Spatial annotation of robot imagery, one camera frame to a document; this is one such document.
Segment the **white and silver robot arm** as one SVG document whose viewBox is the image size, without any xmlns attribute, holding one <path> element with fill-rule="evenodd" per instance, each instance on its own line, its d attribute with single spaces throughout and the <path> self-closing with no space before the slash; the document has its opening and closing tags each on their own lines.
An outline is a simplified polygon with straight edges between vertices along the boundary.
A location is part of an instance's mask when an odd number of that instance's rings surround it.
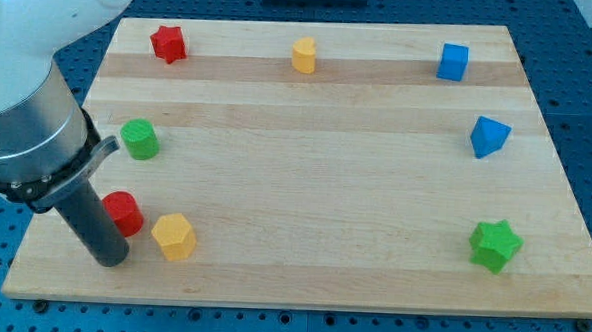
<svg viewBox="0 0 592 332">
<path fill-rule="evenodd" d="M 100 138 L 53 58 L 132 0 L 0 0 L 0 194 L 44 212 L 118 148 Z"/>
</svg>

